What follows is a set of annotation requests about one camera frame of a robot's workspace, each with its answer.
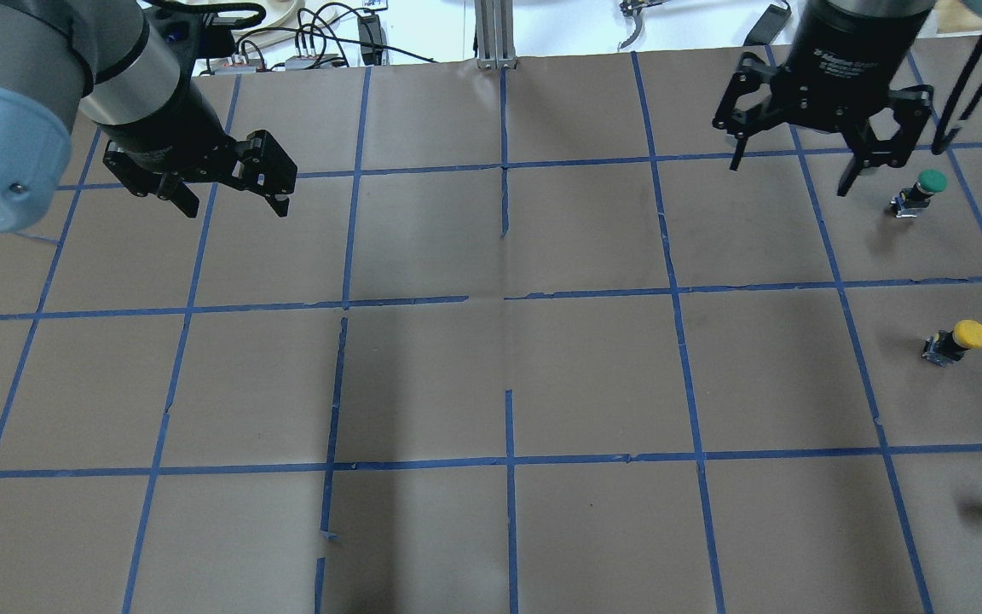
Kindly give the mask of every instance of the yellow button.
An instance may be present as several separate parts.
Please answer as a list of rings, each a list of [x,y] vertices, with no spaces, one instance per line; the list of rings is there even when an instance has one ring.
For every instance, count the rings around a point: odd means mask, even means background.
[[[982,325],[975,320],[962,320],[954,327],[954,341],[969,350],[982,347]]]

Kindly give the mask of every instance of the green button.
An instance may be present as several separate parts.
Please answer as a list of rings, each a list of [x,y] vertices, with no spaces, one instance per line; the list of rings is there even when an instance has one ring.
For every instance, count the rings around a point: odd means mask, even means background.
[[[946,191],[947,183],[946,176],[942,172],[933,170],[933,168],[928,168],[928,170],[919,174],[919,185],[928,194],[938,194],[939,192]]]

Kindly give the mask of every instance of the power adapter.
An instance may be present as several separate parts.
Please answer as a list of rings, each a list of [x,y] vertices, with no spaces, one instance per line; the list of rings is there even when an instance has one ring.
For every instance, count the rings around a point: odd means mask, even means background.
[[[775,37],[779,36],[779,32],[783,31],[788,20],[790,20],[790,4],[787,4],[786,7],[776,7],[775,4],[769,4],[764,14],[756,21],[756,25],[751,31],[748,31],[748,36],[743,45],[747,47],[771,45],[772,40],[775,40]]]
[[[381,30],[381,17],[378,13],[358,16],[358,39],[362,43],[363,65],[381,66],[385,50],[379,45],[385,44],[385,32]]]

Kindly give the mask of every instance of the metal frame post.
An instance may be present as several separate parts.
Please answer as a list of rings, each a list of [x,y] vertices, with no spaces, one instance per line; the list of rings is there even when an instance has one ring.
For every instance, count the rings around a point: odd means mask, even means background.
[[[476,0],[476,47],[482,69],[517,67],[514,0]]]

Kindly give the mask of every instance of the black wire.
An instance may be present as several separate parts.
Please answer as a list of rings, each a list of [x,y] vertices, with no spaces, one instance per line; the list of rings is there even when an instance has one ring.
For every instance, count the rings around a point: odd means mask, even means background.
[[[262,52],[260,50],[260,46],[258,46],[256,43],[253,43],[252,40],[245,40],[245,42],[242,42],[241,43],[241,54],[242,55],[245,55],[246,59],[248,59],[248,54],[245,53],[245,46],[246,45],[252,45],[252,48],[257,51],[257,54],[258,55],[260,55],[260,69],[263,70],[263,71],[265,71],[265,72],[268,71],[268,60],[265,60],[264,59],[264,52]]]
[[[396,51],[397,54],[408,55],[417,60],[422,60],[424,62],[432,63],[432,65],[437,64],[437,60],[434,58],[426,58],[423,55],[413,54],[412,51],[405,51],[399,47],[393,47],[392,45],[382,45],[381,43],[363,43],[361,40],[351,40],[350,38],[335,38],[335,36],[324,36],[317,32],[317,36],[322,36],[323,38],[330,38],[331,40],[336,40],[339,43],[354,43],[355,45],[362,45],[363,47],[374,47],[374,49],[388,49],[389,51]]]
[[[952,116],[954,116],[955,110],[957,110],[957,103],[962,97],[962,93],[965,92],[965,87],[968,86],[969,79],[972,77],[972,72],[975,70],[975,66],[979,63],[979,59],[982,58],[982,34],[979,35],[975,47],[972,49],[972,54],[969,56],[968,61],[965,62],[965,67],[962,69],[962,74],[957,78],[957,84],[954,85],[954,89],[950,92],[950,98],[946,100],[946,107],[943,109],[942,118],[939,119],[939,127],[935,129],[934,132],[934,142],[931,144],[931,153],[934,155],[942,155],[944,151],[954,142],[958,133],[962,131],[965,122],[972,117],[972,113],[979,104],[979,100],[982,98],[982,80],[979,81],[979,86],[972,94],[972,100],[966,105],[965,110],[962,112],[962,116],[957,120],[957,124],[950,127],[950,122]]]
[[[300,15],[301,12],[303,12],[303,11],[305,11],[305,12],[307,12],[310,15],[313,16],[313,20],[309,23],[309,25],[310,25],[310,37],[311,38],[313,36],[313,34],[312,34],[313,28],[316,28],[316,22],[319,20],[320,23],[323,23],[324,24],[324,27],[328,28],[328,31],[332,33],[332,40],[336,40],[336,43],[340,43],[340,40],[338,38],[335,38],[336,32],[334,30],[332,30],[332,24],[331,23],[328,23],[327,20],[325,20],[325,19],[323,19],[323,17],[321,17],[320,10],[317,10],[316,12],[313,12],[313,11],[310,11],[309,9],[306,9],[305,7],[303,7],[303,8],[297,9],[297,14]],[[316,35],[317,36],[320,36],[320,38],[322,38],[323,40],[327,40],[327,38],[325,38],[325,36],[324,36],[324,32],[323,31],[318,31],[316,33]],[[347,52],[344,51],[344,46],[343,45],[336,45],[336,46],[339,47],[339,55],[340,55],[340,57],[342,57],[344,59],[344,65],[351,66],[350,60],[347,59]],[[324,54],[323,54],[323,51],[322,51],[320,57],[317,58],[317,62],[313,63],[313,67],[316,67],[317,65],[320,65],[321,58],[323,58],[323,57],[324,57]]]
[[[252,11],[257,13],[251,17],[241,17],[230,24],[230,30],[245,30],[247,27],[256,27],[264,23],[268,16],[268,9],[256,3],[222,3],[222,4],[201,4],[190,5],[176,3],[174,0],[143,0],[144,3],[152,4],[154,7],[172,11],[175,13],[187,13],[190,15],[203,15],[211,13],[222,13],[226,11]]]
[[[258,27],[256,30],[250,30],[249,32],[245,32],[245,34],[242,34],[240,38],[237,39],[237,43],[235,43],[235,47],[237,47],[238,49],[242,48],[242,43],[244,43],[246,39],[248,39],[250,36],[254,34],[261,34],[261,32],[295,32],[295,35],[309,34],[310,37],[312,38],[312,36],[314,35],[313,31],[316,30],[317,32],[315,35],[320,36],[320,38],[323,40],[325,45],[327,45],[328,40],[335,40],[336,43],[353,43],[354,45],[363,45],[366,47],[371,47],[373,49],[387,49],[390,51],[396,51],[397,54],[408,55],[408,57],[412,57],[414,59],[421,60],[424,62],[437,63],[436,60],[434,60],[433,58],[426,58],[423,55],[413,54],[412,51],[406,51],[399,47],[393,47],[392,45],[382,45],[381,43],[363,43],[361,40],[351,40],[350,38],[339,38],[338,36],[335,36],[335,32],[332,31],[331,24],[338,22],[340,17],[346,16],[347,13],[344,13],[339,17],[336,17],[336,19],[332,20],[332,22],[330,23],[327,22],[327,20],[324,20],[323,17],[320,17],[319,13],[313,13],[313,11],[310,11],[309,9],[302,8],[297,11],[297,17],[299,17],[299,23],[301,23],[301,19],[300,19],[301,11],[305,11],[310,15],[313,15],[315,17],[315,22],[319,20],[320,22],[327,24],[328,31],[332,32],[332,35],[328,36],[324,34],[324,32],[320,32],[321,28],[312,22],[308,24],[303,24],[303,26],[299,28],[283,27],[283,26]],[[312,67],[317,67],[321,63],[323,63],[325,49],[326,47],[322,47],[321,54],[319,55],[319,57],[317,57],[317,62]],[[344,51],[343,45],[339,45],[339,51],[340,51],[340,55],[342,55],[344,58],[344,63],[346,63],[347,66],[350,66],[350,62],[347,62],[347,55],[344,54],[343,52]]]

